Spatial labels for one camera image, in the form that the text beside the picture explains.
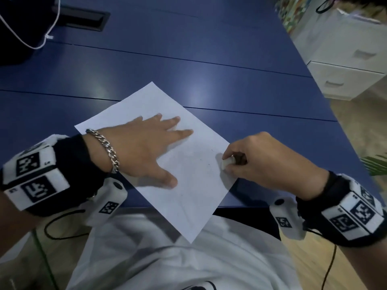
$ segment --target white eraser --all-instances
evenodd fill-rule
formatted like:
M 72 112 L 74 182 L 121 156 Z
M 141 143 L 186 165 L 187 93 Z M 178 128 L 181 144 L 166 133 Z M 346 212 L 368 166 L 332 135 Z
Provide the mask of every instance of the white eraser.
M 234 158 L 234 156 L 231 156 L 229 158 L 227 158 L 226 160 L 223 160 L 222 161 L 222 170 L 224 170 L 229 164 L 235 164 L 236 163 L 236 160 Z

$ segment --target left hand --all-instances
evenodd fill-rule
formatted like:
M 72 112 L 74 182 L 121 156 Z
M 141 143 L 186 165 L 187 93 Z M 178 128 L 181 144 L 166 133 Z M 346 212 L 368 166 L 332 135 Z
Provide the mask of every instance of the left hand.
M 177 179 L 161 168 L 156 159 L 167 151 L 167 147 L 187 138 L 193 130 L 169 131 L 180 117 L 161 120 L 162 115 L 143 121 L 138 117 L 123 125 L 99 129 L 117 153 L 120 171 L 133 177 L 151 177 L 168 187 L 175 187 Z M 110 172 L 112 163 L 101 143 L 90 134 L 83 136 L 91 160 L 103 171 Z

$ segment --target sheet of paper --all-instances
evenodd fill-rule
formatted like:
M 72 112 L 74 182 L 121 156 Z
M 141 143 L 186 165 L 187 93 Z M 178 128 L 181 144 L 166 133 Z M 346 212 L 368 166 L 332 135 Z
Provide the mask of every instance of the sheet of paper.
M 180 116 L 177 129 L 193 129 L 194 133 L 180 144 L 171 146 L 158 164 L 178 180 L 172 190 L 143 186 L 141 181 L 126 178 L 189 242 L 192 242 L 210 219 L 235 178 L 220 168 L 222 153 L 228 142 L 174 101 L 153 82 L 75 126 L 82 134 L 87 128 L 99 129 L 144 119 L 157 113 L 163 119 Z

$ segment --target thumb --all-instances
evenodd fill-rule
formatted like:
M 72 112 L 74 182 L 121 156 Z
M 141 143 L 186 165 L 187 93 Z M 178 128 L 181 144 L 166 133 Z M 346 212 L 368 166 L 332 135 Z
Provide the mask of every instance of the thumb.
M 177 179 L 167 170 L 161 168 L 156 162 L 149 169 L 149 177 L 160 181 L 162 184 L 174 188 L 177 185 Z
M 235 178 L 246 178 L 245 165 L 229 164 L 226 166 L 225 171 L 227 172 L 227 174 L 229 174 Z

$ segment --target bracelet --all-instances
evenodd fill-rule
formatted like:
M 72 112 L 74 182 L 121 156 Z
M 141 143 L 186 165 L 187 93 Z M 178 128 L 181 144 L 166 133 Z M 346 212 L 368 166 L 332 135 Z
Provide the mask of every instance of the bracelet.
M 120 162 L 117 157 L 116 151 L 113 149 L 113 147 L 110 145 L 110 142 L 106 139 L 105 136 L 100 134 L 98 131 L 93 129 L 86 129 L 86 133 L 94 135 L 96 139 L 104 146 L 106 151 L 108 152 L 109 158 L 111 160 L 111 163 L 113 164 L 113 168 L 111 170 L 111 173 L 117 173 L 119 171 Z

